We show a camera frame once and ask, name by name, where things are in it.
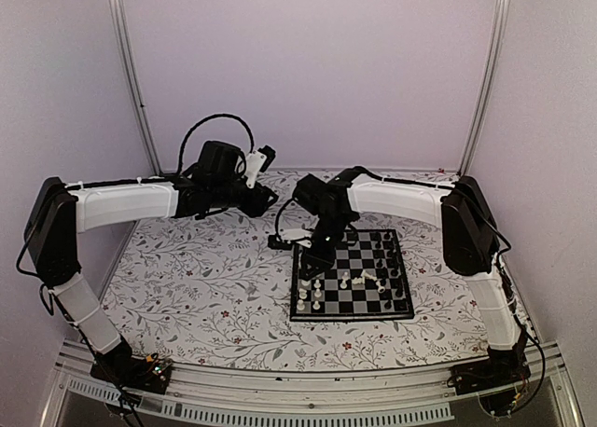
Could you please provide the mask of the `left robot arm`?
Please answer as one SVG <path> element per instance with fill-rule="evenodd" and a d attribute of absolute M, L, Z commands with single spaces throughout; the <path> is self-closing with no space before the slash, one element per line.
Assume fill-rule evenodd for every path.
<path fill-rule="evenodd" d="M 83 276 L 78 236 L 145 219 L 204 219 L 230 208 L 260 217 L 277 200 L 272 189 L 246 178 L 213 184 L 169 176 L 67 185 L 50 177 L 30 213 L 15 268 L 45 285 L 103 359 L 104 371 L 117 383 L 129 384 L 138 377 L 139 366 Z"/>

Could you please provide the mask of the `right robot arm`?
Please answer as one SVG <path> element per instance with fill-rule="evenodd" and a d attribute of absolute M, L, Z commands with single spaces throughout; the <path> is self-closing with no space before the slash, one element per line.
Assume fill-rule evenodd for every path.
<path fill-rule="evenodd" d="M 352 167 L 328 181 L 309 174 L 298 181 L 292 197 L 317 218 L 300 258 L 305 280 L 331 268 L 336 245 L 360 214 L 389 214 L 436 226 L 442 233 L 444 263 L 465 279 L 487 330 L 489 359 L 482 377 L 501 386 L 524 364 L 527 337 L 501 275 L 503 240 L 474 178 L 431 183 Z"/>

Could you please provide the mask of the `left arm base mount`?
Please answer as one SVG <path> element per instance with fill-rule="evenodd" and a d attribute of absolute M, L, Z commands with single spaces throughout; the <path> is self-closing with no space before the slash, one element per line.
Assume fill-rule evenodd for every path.
<path fill-rule="evenodd" d="M 164 395 L 169 386 L 174 362 L 152 353 L 136 357 L 127 349 L 97 354 L 90 375 L 120 388 L 130 388 Z"/>

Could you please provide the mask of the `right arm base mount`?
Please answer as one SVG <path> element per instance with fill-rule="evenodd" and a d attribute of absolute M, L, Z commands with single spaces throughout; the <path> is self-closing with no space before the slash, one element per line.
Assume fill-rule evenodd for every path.
<path fill-rule="evenodd" d="M 489 356 L 481 361 L 455 365 L 450 369 L 446 384 L 457 395 L 495 390 L 507 386 L 502 392 L 481 396 L 481 408 L 490 416 L 502 418 L 512 415 L 527 390 L 531 371 L 523 350 L 488 349 Z"/>

